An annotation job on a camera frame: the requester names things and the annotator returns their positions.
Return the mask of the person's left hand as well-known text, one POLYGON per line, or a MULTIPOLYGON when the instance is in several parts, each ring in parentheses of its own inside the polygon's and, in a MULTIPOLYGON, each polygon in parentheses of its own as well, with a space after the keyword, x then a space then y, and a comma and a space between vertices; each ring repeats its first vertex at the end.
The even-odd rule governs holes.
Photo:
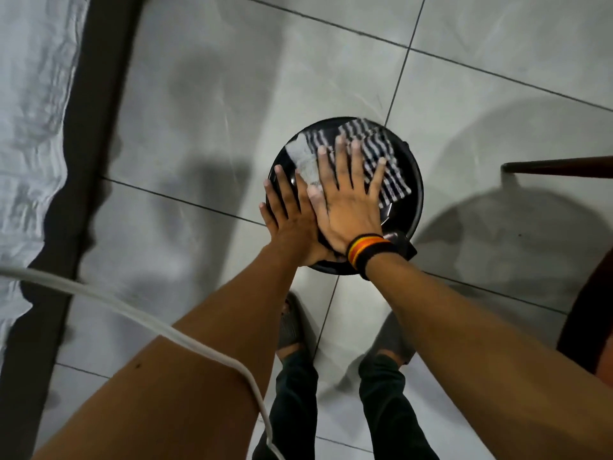
POLYGON ((265 204, 274 214, 278 232, 271 236, 272 242, 282 245, 282 250, 294 253, 299 266, 310 267, 321 261, 334 261, 335 254, 319 241, 319 229, 308 194, 308 185, 302 177, 295 174, 294 191, 300 202, 300 213, 286 213, 280 193, 278 194, 269 179, 264 181, 265 204))

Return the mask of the person's right hand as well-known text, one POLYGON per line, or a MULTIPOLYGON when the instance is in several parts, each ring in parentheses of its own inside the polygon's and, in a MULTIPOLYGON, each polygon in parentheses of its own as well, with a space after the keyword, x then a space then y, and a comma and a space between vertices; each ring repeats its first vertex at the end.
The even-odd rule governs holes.
POLYGON ((330 228, 320 229, 336 253, 345 253, 349 243, 361 234, 381 234, 379 199, 370 199, 364 181, 362 148, 359 140, 348 146, 351 187, 339 187, 335 169, 330 167, 328 148, 318 150, 318 168, 330 218, 330 228))

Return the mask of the black and white striped cloth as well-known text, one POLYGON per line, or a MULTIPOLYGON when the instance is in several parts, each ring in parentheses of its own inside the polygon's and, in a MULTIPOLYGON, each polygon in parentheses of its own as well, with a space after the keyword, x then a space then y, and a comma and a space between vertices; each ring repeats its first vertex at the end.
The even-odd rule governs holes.
POLYGON ((386 171, 379 190, 379 208, 387 208, 409 196, 411 189, 398 165, 395 150, 382 126, 364 118, 345 120, 341 124, 324 123, 315 129, 300 132, 295 139, 285 145, 285 151, 307 185, 320 187, 318 150, 325 146, 329 149, 329 163, 335 169, 333 144, 337 135, 344 134, 348 146, 359 140, 362 148, 365 186, 369 187, 379 160, 386 160, 386 171))

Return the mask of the person's right forearm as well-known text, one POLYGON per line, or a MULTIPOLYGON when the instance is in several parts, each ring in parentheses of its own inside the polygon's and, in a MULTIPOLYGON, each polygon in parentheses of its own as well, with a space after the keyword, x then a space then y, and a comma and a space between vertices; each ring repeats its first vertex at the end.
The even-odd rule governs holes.
POLYGON ((399 255, 365 271, 497 460, 613 460, 613 389, 399 255))

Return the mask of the person's left forearm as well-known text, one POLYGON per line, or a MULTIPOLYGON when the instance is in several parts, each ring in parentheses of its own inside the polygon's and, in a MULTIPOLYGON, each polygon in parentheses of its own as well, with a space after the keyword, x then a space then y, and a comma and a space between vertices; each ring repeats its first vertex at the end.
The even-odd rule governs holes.
MULTIPOLYGON (((296 271, 328 254, 278 237, 175 327, 240 361, 265 389, 296 271)), ((32 460, 245 460, 258 412, 239 372, 158 338, 32 460)))

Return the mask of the black round stool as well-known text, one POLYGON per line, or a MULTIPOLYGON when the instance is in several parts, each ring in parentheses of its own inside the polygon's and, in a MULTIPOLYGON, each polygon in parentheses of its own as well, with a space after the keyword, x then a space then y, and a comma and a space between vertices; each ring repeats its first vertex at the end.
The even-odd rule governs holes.
MULTIPOLYGON (((341 124, 345 120, 350 120, 353 118, 357 117, 342 116, 327 118, 318 121, 314 124, 311 124, 310 126, 302 129, 300 132, 304 130, 315 129, 319 126, 322 126, 324 123, 341 124)), ((390 231, 401 231, 411 241, 411 238, 417 229, 420 217, 422 215, 422 209, 424 204, 424 184, 418 163, 412 151, 410 150, 409 144, 405 140, 403 140, 401 137, 399 137, 397 134, 395 134, 393 131, 383 126, 382 124, 376 123, 375 121, 372 121, 367 118, 364 119, 385 128, 394 147, 395 155, 398 161, 398 165, 402 171, 403 177, 405 178, 405 181, 411 189, 411 193, 409 196, 398 202, 394 202, 387 208, 380 209, 382 232, 384 234, 390 231)), ((295 136, 293 136, 288 142, 295 139, 299 133, 295 134, 295 136)), ((279 154, 273 161, 269 172, 269 180, 272 182, 275 191, 279 194, 280 190, 278 188, 278 183, 276 181, 274 172, 274 167, 276 165, 281 165, 283 167, 290 183, 295 186, 295 165, 288 157, 285 148, 282 148, 280 150, 279 154)))

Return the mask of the striped black red yellow wristband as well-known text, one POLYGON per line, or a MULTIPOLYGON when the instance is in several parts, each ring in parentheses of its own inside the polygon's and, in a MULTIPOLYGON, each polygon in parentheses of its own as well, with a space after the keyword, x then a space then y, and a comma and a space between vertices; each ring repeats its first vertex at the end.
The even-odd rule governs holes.
POLYGON ((356 272, 366 281, 370 281, 366 268, 368 262, 383 253, 400 254, 397 246, 382 235, 369 233, 358 235, 345 252, 345 257, 356 272))

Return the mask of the grey slipper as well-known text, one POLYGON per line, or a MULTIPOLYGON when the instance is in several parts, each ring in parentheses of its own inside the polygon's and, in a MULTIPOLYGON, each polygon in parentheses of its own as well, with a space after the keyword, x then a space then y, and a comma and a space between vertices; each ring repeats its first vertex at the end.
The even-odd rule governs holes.
POLYGON ((297 294, 289 291, 283 304, 276 356, 283 362, 290 355, 304 350, 313 357, 316 336, 308 314, 297 294))
POLYGON ((367 356, 389 357, 398 368, 401 368, 410 363, 415 354, 416 350, 405 336, 397 316, 390 311, 367 352, 367 356))

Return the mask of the dark trousers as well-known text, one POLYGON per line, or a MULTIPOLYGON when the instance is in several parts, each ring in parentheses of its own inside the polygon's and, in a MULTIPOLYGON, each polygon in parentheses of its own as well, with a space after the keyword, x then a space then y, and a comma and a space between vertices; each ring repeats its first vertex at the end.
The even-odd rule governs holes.
MULTIPOLYGON (((359 377, 375 460, 439 460, 403 394, 405 377, 396 362, 369 355, 359 365, 359 377)), ((318 373, 305 348, 283 360, 269 418, 272 442, 285 460, 315 459, 317 386, 318 373)))

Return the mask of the white bedsheet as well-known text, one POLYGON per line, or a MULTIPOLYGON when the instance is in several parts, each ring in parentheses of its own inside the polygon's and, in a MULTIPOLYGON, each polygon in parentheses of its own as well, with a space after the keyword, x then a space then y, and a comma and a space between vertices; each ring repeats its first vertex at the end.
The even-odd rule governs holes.
POLYGON ((67 179, 64 117, 90 0, 0 0, 0 265, 28 267, 67 179))

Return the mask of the brown wooden chair rail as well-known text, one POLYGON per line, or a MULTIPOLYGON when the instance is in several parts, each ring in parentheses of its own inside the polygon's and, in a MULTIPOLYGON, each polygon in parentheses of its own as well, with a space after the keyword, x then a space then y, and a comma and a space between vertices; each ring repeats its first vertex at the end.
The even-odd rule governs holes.
POLYGON ((507 162, 501 166, 501 171, 510 174, 555 175, 613 180, 613 156, 507 162))

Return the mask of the dark bed frame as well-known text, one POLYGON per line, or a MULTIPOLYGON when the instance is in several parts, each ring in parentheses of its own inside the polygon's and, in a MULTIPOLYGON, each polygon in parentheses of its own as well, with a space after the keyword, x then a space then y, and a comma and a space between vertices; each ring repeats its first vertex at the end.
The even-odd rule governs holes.
MULTIPOLYGON (((75 84, 67 104, 67 183, 44 221, 38 270, 75 279, 92 246, 89 223, 102 204, 109 151, 135 31, 145 0, 91 0, 75 84)), ((18 318, 0 373, 0 460, 29 460, 71 302, 65 293, 26 284, 33 308, 18 318)))

